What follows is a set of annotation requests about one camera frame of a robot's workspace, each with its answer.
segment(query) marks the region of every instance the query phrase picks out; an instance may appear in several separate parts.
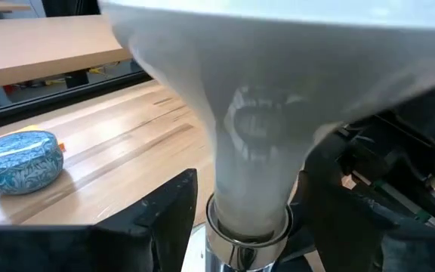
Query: metal ring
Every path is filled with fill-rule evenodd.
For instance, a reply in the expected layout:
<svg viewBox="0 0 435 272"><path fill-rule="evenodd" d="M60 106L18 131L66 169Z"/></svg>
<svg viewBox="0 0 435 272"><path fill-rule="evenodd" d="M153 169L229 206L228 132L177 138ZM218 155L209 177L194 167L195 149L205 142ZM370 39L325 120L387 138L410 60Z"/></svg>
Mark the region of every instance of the metal ring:
<svg viewBox="0 0 435 272"><path fill-rule="evenodd" d="M273 237L264 243L244 243L225 236L218 228L214 210L214 195L206 206L206 236L208 245L219 260L235 270L259 270L272 264L286 246L292 228L292 211L287 206L286 216Z"/></svg>

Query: black frame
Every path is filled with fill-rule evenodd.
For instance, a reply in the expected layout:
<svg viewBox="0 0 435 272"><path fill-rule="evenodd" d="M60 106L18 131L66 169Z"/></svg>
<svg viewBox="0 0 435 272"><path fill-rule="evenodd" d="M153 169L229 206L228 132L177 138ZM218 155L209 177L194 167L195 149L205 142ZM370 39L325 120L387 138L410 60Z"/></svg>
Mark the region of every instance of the black frame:
<svg viewBox="0 0 435 272"><path fill-rule="evenodd" d="M0 271L180 271L197 192L190 168L94 225L0 226Z"/></svg>
<svg viewBox="0 0 435 272"><path fill-rule="evenodd" d="M97 0L42 0L46 17L79 16L100 14ZM67 88L88 84L87 70L65 73Z"/></svg>
<svg viewBox="0 0 435 272"><path fill-rule="evenodd" d="M0 127L152 80L140 71L0 107Z"/></svg>

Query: white funnel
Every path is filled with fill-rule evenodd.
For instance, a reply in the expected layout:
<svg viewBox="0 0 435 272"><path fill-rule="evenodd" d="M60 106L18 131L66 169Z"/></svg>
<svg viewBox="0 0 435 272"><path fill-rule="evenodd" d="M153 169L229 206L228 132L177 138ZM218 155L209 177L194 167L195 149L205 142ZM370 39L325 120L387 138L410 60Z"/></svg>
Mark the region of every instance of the white funnel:
<svg viewBox="0 0 435 272"><path fill-rule="evenodd" d="M323 124L435 86L435 1L103 0L117 39L206 124L215 202L265 236Z"/></svg>

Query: black plastic part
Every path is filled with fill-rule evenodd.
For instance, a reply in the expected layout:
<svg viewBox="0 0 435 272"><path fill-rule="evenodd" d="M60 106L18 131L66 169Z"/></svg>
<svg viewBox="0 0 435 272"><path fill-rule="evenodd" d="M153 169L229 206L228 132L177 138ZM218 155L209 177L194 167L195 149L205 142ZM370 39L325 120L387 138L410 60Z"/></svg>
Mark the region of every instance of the black plastic part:
<svg viewBox="0 0 435 272"><path fill-rule="evenodd" d="M395 209L396 203L379 197L372 190L364 187L348 190L341 186L343 166L340 160L350 151L347 141L339 139L330 134L320 143L308 156L298 178L298 189L304 190L301 195L305 226L313 234L326 271L435 271L434 227L416 221L409 213L397 212L400 209ZM381 151L377 154L389 154ZM363 155L356 153L357 161L362 158L360 154ZM377 160L370 162L371 168L361 169L374 170L372 166ZM395 164L400 160L391 162L394 162L391 166L380 167L387 170L385 174L399 169L394 175L395 181L402 181L404 187L421 184L404 180L405 168L397 168L400 164Z"/></svg>
<svg viewBox="0 0 435 272"><path fill-rule="evenodd" d="M299 192L295 193L294 199L289 204L293 214L293 223L286 246L278 259L279 267L281 264L293 261L316 249L310 231L304 226L304 207L298 194Z"/></svg>
<svg viewBox="0 0 435 272"><path fill-rule="evenodd" d="M65 83L67 88L79 87L88 84L88 76L86 70L78 70L70 73L65 73Z"/></svg>
<svg viewBox="0 0 435 272"><path fill-rule="evenodd" d="M42 0L46 17L100 14L97 0Z"/></svg>
<svg viewBox="0 0 435 272"><path fill-rule="evenodd" d="M127 88L152 78L144 71L0 107L0 126Z"/></svg>
<svg viewBox="0 0 435 272"><path fill-rule="evenodd" d="M280 263L272 272L313 272L304 256Z"/></svg>
<svg viewBox="0 0 435 272"><path fill-rule="evenodd" d="M187 169L94 226L0 226L0 271L180 271L196 199Z"/></svg>
<svg viewBox="0 0 435 272"><path fill-rule="evenodd" d="M435 217L435 146L396 125L391 116L370 119L348 143L355 160L345 164L368 181L387 182Z"/></svg>

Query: funnel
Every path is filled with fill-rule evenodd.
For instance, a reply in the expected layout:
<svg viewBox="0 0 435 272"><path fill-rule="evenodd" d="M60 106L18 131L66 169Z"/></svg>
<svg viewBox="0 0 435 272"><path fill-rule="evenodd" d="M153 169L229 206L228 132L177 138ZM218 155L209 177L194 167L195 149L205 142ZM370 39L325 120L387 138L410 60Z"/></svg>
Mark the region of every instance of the funnel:
<svg viewBox="0 0 435 272"><path fill-rule="evenodd" d="M100 6L121 45L205 123L216 168L207 239L231 244L221 241L223 248L280 243L291 221L287 199L318 131L435 86L434 1ZM273 250L254 252L266 255L259 264L224 259L228 253L218 258L256 270L281 249Z"/></svg>

